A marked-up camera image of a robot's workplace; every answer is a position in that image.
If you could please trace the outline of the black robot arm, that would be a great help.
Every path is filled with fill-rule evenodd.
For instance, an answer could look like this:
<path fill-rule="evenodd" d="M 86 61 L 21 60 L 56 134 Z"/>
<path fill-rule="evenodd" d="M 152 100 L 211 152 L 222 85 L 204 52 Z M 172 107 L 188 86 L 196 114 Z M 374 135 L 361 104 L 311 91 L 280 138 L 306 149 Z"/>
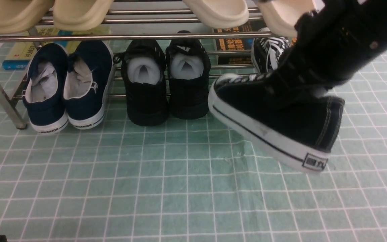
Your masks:
<path fill-rule="evenodd" d="M 282 109 L 318 88 L 343 85 L 387 51 L 387 0 L 326 0 L 295 24 L 297 40 L 264 78 L 264 101 Z"/>

